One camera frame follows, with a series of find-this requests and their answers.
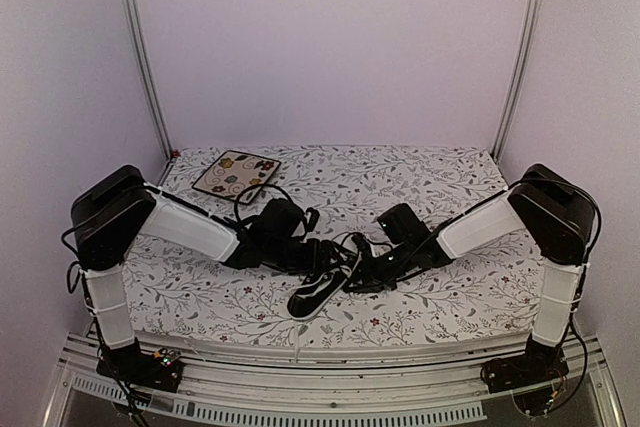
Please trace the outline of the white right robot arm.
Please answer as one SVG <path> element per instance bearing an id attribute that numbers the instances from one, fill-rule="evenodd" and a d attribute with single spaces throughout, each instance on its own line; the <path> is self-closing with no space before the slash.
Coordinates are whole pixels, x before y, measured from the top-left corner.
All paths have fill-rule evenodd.
<path id="1" fill-rule="evenodd" d="M 556 364 L 577 309 L 589 259 L 602 229 L 595 199 L 542 164 L 502 191 L 429 229 L 405 203 L 378 218 L 392 244 L 375 257 L 356 243 L 361 259 L 352 278 L 356 290 L 393 290 L 398 283 L 447 266 L 508 234 L 525 230 L 544 263 L 539 311 L 517 374 L 537 383 Z"/>

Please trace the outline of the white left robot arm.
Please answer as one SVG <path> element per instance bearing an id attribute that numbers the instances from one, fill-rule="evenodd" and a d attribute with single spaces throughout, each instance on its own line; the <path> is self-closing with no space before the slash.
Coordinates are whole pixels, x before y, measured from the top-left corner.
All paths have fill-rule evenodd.
<path id="1" fill-rule="evenodd" d="M 199 252 L 236 270 L 267 266 L 287 274 L 316 274 L 330 267 L 332 245 L 309 238 L 319 219 L 282 195 L 256 214 L 222 218 L 147 183 L 125 165 L 71 206 L 75 254 L 111 366 L 128 381 L 148 373 L 148 359 L 132 345 L 136 336 L 121 267 L 140 235 Z"/>

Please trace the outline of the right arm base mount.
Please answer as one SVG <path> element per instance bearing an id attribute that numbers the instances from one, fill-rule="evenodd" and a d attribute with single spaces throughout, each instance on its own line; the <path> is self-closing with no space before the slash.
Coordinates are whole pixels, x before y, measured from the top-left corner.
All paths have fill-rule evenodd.
<path id="1" fill-rule="evenodd" d="M 517 394 L 513 397 L 518 410 L 530 418 L 543 417 L 557 411 L 577 393 L 587 371 L 585 356 L 579 380 L 573 391 L 563 400 L 559 397 L 567 383 L 569 367 L 561 347 L 548 347 L 528 343 L 525 352 L 511 357 L 494 358 L 482 364 L 480 379 L 490 393 L 531 387 L 558 380 L 556 387 Z"/>

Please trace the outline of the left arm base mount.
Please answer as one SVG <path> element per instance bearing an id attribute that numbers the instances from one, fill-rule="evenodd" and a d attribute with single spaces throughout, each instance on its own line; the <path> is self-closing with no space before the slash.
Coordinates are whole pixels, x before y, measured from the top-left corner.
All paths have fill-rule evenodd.
<path id="1" fill-rule="evenodd" d="M 96 372 L 123 384 L 176 393 L 184 363 L 180 360 L 164 361 L 165 356 L 143 353 L 138 344 L 110 349 L 103 347 Z"/>

